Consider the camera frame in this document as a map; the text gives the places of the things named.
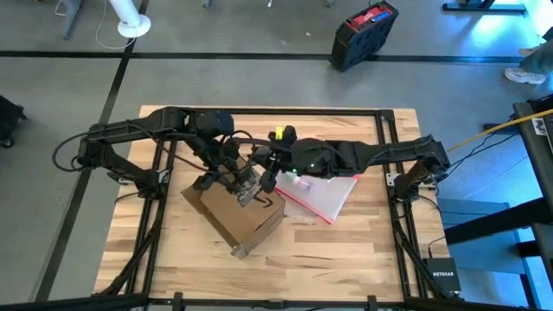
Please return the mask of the black wheeled case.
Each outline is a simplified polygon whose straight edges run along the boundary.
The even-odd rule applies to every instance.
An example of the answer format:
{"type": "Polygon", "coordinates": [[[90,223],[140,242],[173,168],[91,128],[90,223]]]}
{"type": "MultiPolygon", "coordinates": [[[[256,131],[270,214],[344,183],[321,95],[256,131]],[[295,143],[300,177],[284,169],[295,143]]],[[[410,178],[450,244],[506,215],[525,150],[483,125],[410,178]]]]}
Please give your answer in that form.
{"type": "Polygon", "coordinates": [[[13,146],[12,133],[19,120],[26,119],[23,106],[14,104],[0,95],[0,147],[10,148],[13,146]]]}

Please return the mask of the blue grey cabinet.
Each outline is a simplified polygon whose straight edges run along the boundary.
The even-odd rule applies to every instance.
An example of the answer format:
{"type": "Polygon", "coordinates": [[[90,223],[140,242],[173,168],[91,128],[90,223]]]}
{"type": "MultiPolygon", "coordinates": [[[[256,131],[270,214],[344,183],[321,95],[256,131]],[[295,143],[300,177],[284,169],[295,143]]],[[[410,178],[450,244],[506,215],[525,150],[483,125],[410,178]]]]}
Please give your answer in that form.
{"type": "MultiPolygon", "coordinates": [[[[502,212],[508,203],[439,199],[445,229],[502,212]]],[[[448,251],[459,269],[525,274],[523,259],[515,251],[518,232],[509,231],[459,244],[448,242],[448,251]]]]}

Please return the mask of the wooden desk grey legs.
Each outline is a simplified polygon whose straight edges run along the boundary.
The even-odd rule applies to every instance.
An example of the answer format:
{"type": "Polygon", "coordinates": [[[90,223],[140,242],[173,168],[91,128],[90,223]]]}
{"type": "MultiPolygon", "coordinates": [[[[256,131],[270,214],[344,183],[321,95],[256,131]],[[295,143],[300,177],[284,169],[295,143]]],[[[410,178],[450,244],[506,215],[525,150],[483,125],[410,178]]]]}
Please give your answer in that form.
{"type": "Polygon", "coordinates": [[[61,37],[69,40],[73,31],[74,23],[77,19],[83,0],[58,0],[54,13],[62,15],[63,21],[60,28],[61,37]]]}

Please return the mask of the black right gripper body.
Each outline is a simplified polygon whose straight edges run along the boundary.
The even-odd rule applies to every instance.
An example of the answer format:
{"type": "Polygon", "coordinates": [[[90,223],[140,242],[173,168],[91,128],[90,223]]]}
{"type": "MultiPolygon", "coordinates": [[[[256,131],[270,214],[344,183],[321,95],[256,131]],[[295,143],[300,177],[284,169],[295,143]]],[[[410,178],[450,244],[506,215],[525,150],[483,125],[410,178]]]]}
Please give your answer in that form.
{"type": "Polygon", "coordinates": [[[296,172],[289,145],[256,146],[251,151],[251,161],[273,173],[296,172]]]}

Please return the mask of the person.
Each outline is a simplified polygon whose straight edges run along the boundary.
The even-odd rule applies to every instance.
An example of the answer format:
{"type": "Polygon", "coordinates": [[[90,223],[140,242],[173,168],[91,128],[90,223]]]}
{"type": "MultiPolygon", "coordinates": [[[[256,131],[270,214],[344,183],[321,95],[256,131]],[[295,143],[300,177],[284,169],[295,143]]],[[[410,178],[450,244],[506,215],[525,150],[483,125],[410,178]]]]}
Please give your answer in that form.
{"type": "Polygon", "coordinates": [[[543,35],[543,39],[545,47],[542,52],[524,57],[517,67],[529,73],[546,74],[548,77],[553,73],[553,27],[543,35]]]}

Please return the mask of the black metal crossbar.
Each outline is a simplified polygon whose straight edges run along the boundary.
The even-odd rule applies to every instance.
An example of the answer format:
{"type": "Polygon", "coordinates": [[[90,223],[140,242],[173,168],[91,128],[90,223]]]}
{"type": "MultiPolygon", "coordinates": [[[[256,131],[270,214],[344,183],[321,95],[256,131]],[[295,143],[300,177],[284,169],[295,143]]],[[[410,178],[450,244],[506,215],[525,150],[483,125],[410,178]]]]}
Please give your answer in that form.
{"type": "Polygon", "coordinates": [[[146,308],[150,305],[168,305],[173,311],[187,307],[264,308],[284,310],[288,308],[362,308],[365,311],[402,309],[410,311],[553,311],[467,302],[458,299],[430,299],[409,297],[405,301],[378,301],[369,295],[363,301],[291,301],[291,300],[217,300],[185,298],[176,293],[172,298],[150,298],[146,294],[92,295],[55,301],[24,302],[0,305],[0,311],[119,311],[146,308]]]}

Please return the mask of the black Netgear switch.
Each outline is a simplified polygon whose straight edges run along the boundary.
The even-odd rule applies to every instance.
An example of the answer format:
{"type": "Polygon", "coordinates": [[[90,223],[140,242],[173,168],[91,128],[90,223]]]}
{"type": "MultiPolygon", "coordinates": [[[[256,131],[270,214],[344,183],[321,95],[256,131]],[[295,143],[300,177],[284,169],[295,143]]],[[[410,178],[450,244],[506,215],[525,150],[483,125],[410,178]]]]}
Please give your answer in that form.
{"type": "Polygon", "coordinates": [[[424,260],[435,282],[448,293],[458,294],[461,285],[455,261],[452,257],[434,257],[424,260]]]}

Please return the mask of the black office table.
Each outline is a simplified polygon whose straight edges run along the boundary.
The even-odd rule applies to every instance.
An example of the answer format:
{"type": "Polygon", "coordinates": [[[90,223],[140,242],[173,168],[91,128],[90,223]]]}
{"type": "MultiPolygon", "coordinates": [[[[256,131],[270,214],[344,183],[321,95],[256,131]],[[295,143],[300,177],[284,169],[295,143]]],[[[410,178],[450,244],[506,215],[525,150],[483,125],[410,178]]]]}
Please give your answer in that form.
{"type": "Polygon", "coordinates": [[[443,11],[484,12],[502,14],[524,14],[527,9],[523,4],[496,4],[496,0],[455,0],[444,3],[443,11]]]}

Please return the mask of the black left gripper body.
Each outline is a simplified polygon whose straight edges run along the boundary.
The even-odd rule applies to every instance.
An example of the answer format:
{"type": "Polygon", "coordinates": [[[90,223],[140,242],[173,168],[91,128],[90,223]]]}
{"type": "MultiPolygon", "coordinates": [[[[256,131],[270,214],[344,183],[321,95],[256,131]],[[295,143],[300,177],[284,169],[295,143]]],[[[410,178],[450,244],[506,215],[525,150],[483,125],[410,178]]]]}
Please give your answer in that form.
{"type": "Polygon", "coordinates": [[[241,167],[238,165],[240,158],[239,146],[233,140],[221,143],[217,140],[207,142],[208,164],[207,172],[219,174],[219,167],[226,169],[226,175],[238,174],[241,167]]]}

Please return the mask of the white mesh pouch red trim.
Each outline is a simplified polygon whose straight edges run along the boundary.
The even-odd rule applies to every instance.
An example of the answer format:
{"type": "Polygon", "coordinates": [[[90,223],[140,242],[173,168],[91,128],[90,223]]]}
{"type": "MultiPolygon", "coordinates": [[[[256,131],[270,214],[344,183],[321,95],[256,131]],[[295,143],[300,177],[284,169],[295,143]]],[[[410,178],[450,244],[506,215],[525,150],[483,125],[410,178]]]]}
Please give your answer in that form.
{"type": "Polygon", "coordinates": [[[331,225],[338,218],[348,196],[355,188],[359,175],[334,177],[330,180],[293,173],[279,173],[275,190],[286,201],[293,201],[315,213],[319,219],[331,225]],[[303,179],[313,183],[309,192],[303,192],[295,181],[303,179]]]}

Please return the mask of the taped brown cardboard box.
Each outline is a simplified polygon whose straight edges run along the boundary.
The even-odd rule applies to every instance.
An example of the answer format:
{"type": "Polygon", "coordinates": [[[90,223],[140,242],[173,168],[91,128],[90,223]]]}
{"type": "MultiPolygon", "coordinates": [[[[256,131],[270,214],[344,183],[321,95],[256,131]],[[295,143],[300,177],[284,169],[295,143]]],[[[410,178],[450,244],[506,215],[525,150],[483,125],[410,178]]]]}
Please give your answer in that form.
{"type": "Polygon", "coordinates": [[[230,175],[234,189],[214,182],[207,190],[192,186],[181,191],[182,197],[204,216],[231,247],[239,259],[247,257],[271,235],[284,218],[285,200],[276,192],[267,194],[260,187],[260,174],[249,167],[242,181],[230,175]]]}

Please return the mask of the person's white shoe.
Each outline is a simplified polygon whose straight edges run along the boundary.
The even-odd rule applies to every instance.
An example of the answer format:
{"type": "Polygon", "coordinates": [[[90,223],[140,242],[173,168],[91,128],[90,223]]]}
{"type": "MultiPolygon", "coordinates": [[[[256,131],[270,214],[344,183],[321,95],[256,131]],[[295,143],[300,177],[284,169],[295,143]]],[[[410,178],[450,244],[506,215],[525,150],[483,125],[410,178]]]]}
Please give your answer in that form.
{"type": "Polygon", "coordinates": [[[531,47],[531,48],[520,48],[518,50],[518,54],[523,56],[523,57],[530,57],[533,54],[540,54],[544,47],[545,47],[545,44],[542,43],[542,44],[539,44],[539,45],[537,45],[535,47],[531,47]]]}
{"type": "Polygon", "coordinates": [[[546,74],[529,73],[519,67],[507,68],[504,76],[511,82],[530,85],[540,85],[547,79],[546,74]]]}

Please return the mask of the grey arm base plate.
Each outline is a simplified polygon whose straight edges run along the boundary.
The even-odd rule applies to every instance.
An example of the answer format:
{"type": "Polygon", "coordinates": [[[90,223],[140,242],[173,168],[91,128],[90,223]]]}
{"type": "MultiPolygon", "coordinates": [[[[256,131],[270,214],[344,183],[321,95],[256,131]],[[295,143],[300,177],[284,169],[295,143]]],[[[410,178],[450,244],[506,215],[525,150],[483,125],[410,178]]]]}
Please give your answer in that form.
{"type": "Polygon", "coordinates": [[[116,171],[108,171],[107,175],[114,180],[115,182],[126,185],[136,182],[136,177],[134,175],[129,175],[127,173],[121,173],[116,171]]]}
{"type": "MultiPolygon", "coordinates": [[[[386,173],[385,174],[385,181],[386,181],[386,184],[388,186],[391,186],[393,187],[395,185],[395,180],[396,178],[398,178],[399,176],[399,173],[386,173]]],[[[431,187],[436,187],[436,184],[434,182],[434,180],[432,178],[427,178],[423,181],[421,181],[419,184],[418,184],[419,187],[426,187],[426,188],[431,188],[431,187]]]]}

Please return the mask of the red black tool case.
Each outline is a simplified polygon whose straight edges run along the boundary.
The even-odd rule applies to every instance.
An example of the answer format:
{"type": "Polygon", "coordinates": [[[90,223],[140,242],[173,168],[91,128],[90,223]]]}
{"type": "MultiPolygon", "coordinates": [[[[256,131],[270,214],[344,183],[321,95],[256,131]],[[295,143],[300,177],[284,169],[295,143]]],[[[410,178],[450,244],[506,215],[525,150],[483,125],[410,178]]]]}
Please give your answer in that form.
{"type": "Polygon", "coordinates": [[[399,12],[385,0],[348,17],[336,30],[330,62],[345,72],[371,58],[386,43],[399,12]]]}

